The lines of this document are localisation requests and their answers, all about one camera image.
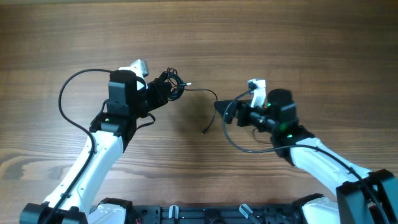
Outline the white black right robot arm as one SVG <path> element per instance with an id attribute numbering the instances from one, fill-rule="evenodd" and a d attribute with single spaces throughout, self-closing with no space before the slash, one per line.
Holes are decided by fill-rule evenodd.
<path id="1" fill-rule="evenodd" d="M 271 151 L 289 164 L 308 172 L 335 196 L 322 194 L 295 203 L 299 223 L 397 223 L 397 179 L 386 170 L 372 172 L 327 148 L 299 123 L 290 91 L 269 92 L 262 106 L 252 106 L 239 96 L 216 101 L 215 110 L 226 125 L 237 119 L 241 127 L 254 126 L 271 134 Z"/>

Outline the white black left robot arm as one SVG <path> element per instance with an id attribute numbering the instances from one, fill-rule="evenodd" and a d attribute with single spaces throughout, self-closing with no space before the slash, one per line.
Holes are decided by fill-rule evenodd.
<path id="1" fill-rule="evenodd" d="M 133 66 L 109 72 L 108 99 L 88 129 L 76 125 L 87 142 L 61 183 L 41 204 L 28 203 L 20 223 L 140 223 L 132 202 L 117 198 L 91 206 L 104 178 L 140 129 L 137 119 L 168 103 L 173 84 L 171 69 L 151 82 Z"/>

